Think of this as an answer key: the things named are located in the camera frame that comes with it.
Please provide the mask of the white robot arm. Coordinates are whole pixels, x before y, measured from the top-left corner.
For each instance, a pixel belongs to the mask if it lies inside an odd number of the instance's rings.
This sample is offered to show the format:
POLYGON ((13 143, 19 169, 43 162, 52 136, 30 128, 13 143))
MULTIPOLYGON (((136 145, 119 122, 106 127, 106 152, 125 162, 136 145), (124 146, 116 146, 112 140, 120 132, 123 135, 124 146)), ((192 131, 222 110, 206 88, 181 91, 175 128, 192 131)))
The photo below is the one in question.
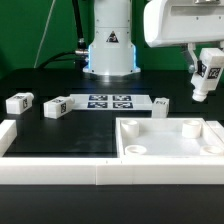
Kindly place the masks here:
MULTIPOLYGON (((113 77, 138 73, 131 42, 132 0, 93 0, 94 40, 86 73, 113 77)), ((148 0, 144 40, 150 47, 224 41, 224 0, 148 0)))

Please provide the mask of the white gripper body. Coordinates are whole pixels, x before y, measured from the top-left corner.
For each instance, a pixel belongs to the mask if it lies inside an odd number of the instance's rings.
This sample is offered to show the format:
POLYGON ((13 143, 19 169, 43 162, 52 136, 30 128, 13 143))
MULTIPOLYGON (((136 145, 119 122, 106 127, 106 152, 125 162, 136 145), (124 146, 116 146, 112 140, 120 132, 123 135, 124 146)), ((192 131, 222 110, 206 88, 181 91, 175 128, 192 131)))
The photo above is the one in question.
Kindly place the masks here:
POLYGON ((143 13, 150 47, 224 41, 224 0, 150 0, 143 13))

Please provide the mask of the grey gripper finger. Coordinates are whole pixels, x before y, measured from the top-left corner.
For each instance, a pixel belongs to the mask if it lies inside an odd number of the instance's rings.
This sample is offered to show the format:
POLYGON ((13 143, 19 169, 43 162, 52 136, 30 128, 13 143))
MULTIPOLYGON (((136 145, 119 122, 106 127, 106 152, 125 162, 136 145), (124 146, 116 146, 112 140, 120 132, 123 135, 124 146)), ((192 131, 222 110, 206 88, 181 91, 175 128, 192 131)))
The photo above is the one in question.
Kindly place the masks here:
POLYGON ((188 65, 188 72, 195 73, 198 71, 198 58, 195 54, 196 44, 188 43, 182 46, 182 54, 188 65))

